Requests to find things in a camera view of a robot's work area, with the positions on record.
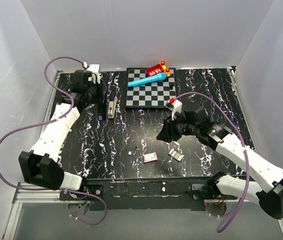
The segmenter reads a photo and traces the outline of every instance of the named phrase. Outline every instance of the small box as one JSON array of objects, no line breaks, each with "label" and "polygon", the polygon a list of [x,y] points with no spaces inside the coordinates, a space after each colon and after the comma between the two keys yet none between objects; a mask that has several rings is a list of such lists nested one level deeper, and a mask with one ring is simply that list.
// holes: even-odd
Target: small box
[{"label": "small box", "polygon": [[157,161],[156,152],[143,155],[143,163],[144,164],[149,163],[149,162],[153,162],[153,161]]},{"label": "small box", "polygon": [[173,159],[176,159],[178,162],[180,162],[184,157],[184,155],[182,155],[178,151],[176,151],[175,148],[172,148],[169,151],[168,155],[171,156]]}]

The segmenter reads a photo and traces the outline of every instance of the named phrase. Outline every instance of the gray floor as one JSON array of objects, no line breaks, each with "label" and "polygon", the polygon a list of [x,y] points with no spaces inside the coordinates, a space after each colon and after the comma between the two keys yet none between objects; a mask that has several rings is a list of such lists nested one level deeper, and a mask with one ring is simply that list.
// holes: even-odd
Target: gray floor
[{"label": "gray floor", "polygon": [[[228,203],[231,209],[234,203]],[[67,203],[24,203],[14,240],[281,240],[279,222],[259,206],[245,202],[232,224],[223,232],[221,222],[207,212],[187,209],[110,210],[105,221],[89,226],[70,218]],[[98,221],[103,212],[88,212],[89,221]]]}]

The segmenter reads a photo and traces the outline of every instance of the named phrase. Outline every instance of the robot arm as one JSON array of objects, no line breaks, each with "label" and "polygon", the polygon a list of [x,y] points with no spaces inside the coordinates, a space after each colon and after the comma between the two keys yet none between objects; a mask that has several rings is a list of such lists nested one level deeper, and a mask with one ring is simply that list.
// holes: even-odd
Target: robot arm
[{"label": "robot arm", "polygon": [[52,190],[79,190],[81,188],[83,178],[65,172],[58,164],[62,144],[73,124],[88,105],[98,105],[100,121],[106,119],[107,111],[103,83],[99,76],[99,65],[83,67],[86,67],[86,70],[74,72],[70,89],[68,89],[74,98],[72,110],[65,117],[58,119],[71,107],[71,100],[62,95],[51,117],[52,120],[58,119],[58,121],[46,127],[30,151],[22,151],[19,155],[18,160],[24,180],[29,184]]},{"label": "robot arm", "polygon": [[[164,120],[163,129],[157,136],[158,140],[170,143],[177,141],[182,135],[193,135],[202,144],[224,155],[242,169],[246,168],[241,141],[228,127],[210,121],[203,106],[196,111],[183,112],[182,103],[171,99],[167,107],[172,111],[172,115]],[[250,175],[255,180],[249,183],[246,199],[259,204],[273,218],[283,218],[283,169],[271,164],[249,147],[246,146],[245,149],[249,159]],[[207,182],[206,190],[213,197],[240,197],[245,182],[218,172]]]}]

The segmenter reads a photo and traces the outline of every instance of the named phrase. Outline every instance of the cable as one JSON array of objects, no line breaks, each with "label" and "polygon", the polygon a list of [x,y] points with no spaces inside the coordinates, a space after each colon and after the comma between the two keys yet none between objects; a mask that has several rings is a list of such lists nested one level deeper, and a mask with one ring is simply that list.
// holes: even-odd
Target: cable
[{"label": "cable", "polygon": [[[195,92],[195,91],[191,91],[191,92],[186,92],[186,93],[183,93],[179,96],[177,96],[175,98],[175,100],[178,100],[184,96],[188,96],[188,95],[199,95],[199,96],[202,96],[204,98],[206,98],[207,100],[211,101],[218,109],[219,111],[223,114],[223,116],[226,118],[226,120],[229,122],[229,124],[232,126],[232,128],[235,130],[237,136],[239,137],[240,139],[240,143],[242,145],[243,148],[245,148],[245,142],[244,142],[244,138],[243,136],[241,135],[241,132],[237,129],[237,127],[232,123],[232,121],[230,120],[230,118],[227,116],[226,113],[224,113],[224,111],[222,110],[222,108],[213,100],[211,99],[210,97],[202,94],[202,93],[199,93],[199,92]],[[243,190],[243,193],[242,193],[242,196],[241,198],[239,199],[239,201],[237,202],[236,206],[233,208],[233,210],[228,213],[228,214],[225,214],[225,215],[222,215],[220,217],[224,217],[224,219],[221,221],[221,223],[219,224],[219,226],[217,227],[217,233],[221,233],[222,231],[224,231],[228,226],[229,224],[231,224],[231,222],[233,221],[233,219],[236,217],[237,213],[239,212],[239,210],[241,209],[243,203],[244,203],[244,200],[245,200],[245,197],[246,197],[246,194],[247,194],[247,191],[248,191],[248,187],[249,187],[249,183],[250,183],[250,164],[249,164],[249,160],[248,160],[248,155],[247,155],[247,151],[246,149],[244,149],[243,151],[243,154],[245,156],[245,162],[246,162],[246,183],[245,183],[245,187],[244,187],[244,190]]]},{"label": "cable", "polygon": [[103,199],[101,199],[99,196],[95,196],[93,194],[86,193],[86,192],[74,191],[74,190],[69,190],[69,189],[67,189],[66,191],[68,191],[68,192],[70,192],[72,194],[81,194],[81,195],[86,195],[87,197],[95,198],[95,199],[101,201],[101,203],[103,204],[104,209],[105,209],[105,213],[104,213],[102,219],[99,220],[98,222],[89,222],[89,221],[87,221],[87,220],[85,220],[85,219],[83,219],[83,218],[81,218],[81,217],[79,217],[79,216],[77,216],[75,214],[70,214],[72,217],[74,217],[75,219],[78,219],[78,220],[80,220],[80,221],[82,221],[82,222],[84,222],[84,223],[86,223],[88,225],[91,225],[91,226],[96,226],[96,225],[100,224],[102,221],[104,221],[104,219],[107,216],[108,209],[107,209],[106,202]]},{"label": "cable", "polygon": [[[47,69],[48,69],[48,67],[52,64],[52,62],[54,62],[54,61],[56,61],[56,60],[58,60],[58,59],[71,59],[71,60],[74,60],[74,61],[80,63],[82,66],[84,66],[84,62],[81,61],[81,60],[78,60],[77,58],[71,57],[71,56],[59,56],[59,57],[55,57],[55,58],[53,58],[52,60],[50,60],[50,61],[46,64],[46,66],[45,66],[45,68],[44,68],[44,71],[43,71],[44,77],[45,77],[46,81],[49,83],[49,85],[51,85],[54,89],[56,89],[56,90],[59,91],[60,93],[62,93],[62,94],[64,94],[64,95],[66,95],[67,97],[69,97],[70,102],[71,102],[69,109],[68,109],[64,114],[62,114],[61,116],[59,116],[58,118],[55,118],[55,119],[53,119],[53,120],[49,120],[49,121],[41,122],[41,123],[37,123],[37,124],[32,124],[32,125],[28,125],[28,126],[23,126],[23,127],[17,128],[17,129],[15,129],[15,130],[12,130],[12,131],[6,133],[6,134],[0,139],[0,145],[2,144],[2,142],[3,142],[7,137],[9,137],[10,135],[12,135],[12,134],[14,134],[14,133],[17,133],[17,132],[20,132],[20,131],[26,130],[26,129],[32,129],[32,128],[35,128],[35,127],[40,127],[40,126],[43,126],[43,125],[55,123],[55,122],[57,122],[59,119],[65,117],[65,116],[72,110],[72,108],[74,107],[74,98],[73,98],[68,92],[66,92],[66,91],[64,91],[64,90],[62,90],[62,89],[60,89],[60,88],[57,87],[57,86],[55,86],[55,84],[52,83],[52,82],[49,80],[48,75],[47,75]],[[9,182],[9,181],[2,175],[1,171],[0,171],[0,179],[1,179],[5,184],[7,184],[8,186],[10,186],[10,187],[12,187],[12,188],[15,188],[15,189],[28,190],[28,191],[42,191],[42,190],[47,190],[47,188],[43,188],[43,187],[41,187],[41,188],[30,188],[30,187],[23,187],[23,186],[14,185],[14,184],[12,184],[11,182]],[[107,205],[106,205],[106,203],[104,202],[104,200],[102,200],[100,197],[95,196],[95,195],[92,195],[92,194],[89,194],[89,193],[79,192],[79,191],[73,191],[73,190],[69,190],[69,189],[67,189],[67,191],[70,192],[70,193],[86,195],[86,196],[88,196],[88,197],[92,197],[92,198],[98,199],[99,201],[102,202],[102,204],[103,204],[104,207],[105,207],[105,215],[104,215],[103,218],[102,218],[99,222],[97,222],[97,223],[90,223],[90,222],[88,222],[88,221],[86,221],[86,220],[84,220],[84,219],[80,219],[80,218],[78,218],[78,219],[80,219],[81,221],[83,221],[83,222],[85,222],[85,223],[87,223],[87,224],[89,224],[89,225],[93,225],[93,226],[100,224],[100,223],[105,219],[105,217],[106,217],[106,215],[107,215]]]},{"label": "cable", "polygon": [[215,205],[222,204],[222,203],[224,203],[225,199],[226,199],[226,195],[223,195],[223,196],[221,196],[221,198],[219,199],[219,201],[214,202],[213,204],[215,204]]}]

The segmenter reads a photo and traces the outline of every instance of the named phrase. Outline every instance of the black tabletop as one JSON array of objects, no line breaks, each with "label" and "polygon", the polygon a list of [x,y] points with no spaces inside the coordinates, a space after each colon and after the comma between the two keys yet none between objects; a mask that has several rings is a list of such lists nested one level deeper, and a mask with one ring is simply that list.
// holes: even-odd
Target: black tabletop
[{"label": "black tabletop", "polygon": [[[229,69],[177,69],[175,74],[177,95],[197,91],[211,97],[240,129],[245,143],[253,147]],[[66,88],[72,76],[72,73],[61,73],[58,86]],[[127,72],[102,72],[101,76],[107,95],[116,91],[115,118],[99,121],[94,105],[81,113],[60,152],[59,162],[66,172],[89,179],[199,177],[212,176],[218,171],[242,174],[234,163],[203,146],[194,136],[183,136],[170,144],[156,140],[163,119],[170,112],[166,109],[124,108]],[[59,97],[56,93],[54,105]],[[185,97],[181,101],[184,110],[195,110],[203,104],[215,122],[226,122],[219,110],[202,97]],[[168,156],[171,148],[184,155],[181,162]],[[144,163],[143,155],[149,153],[156,153],[158,160]]]}]

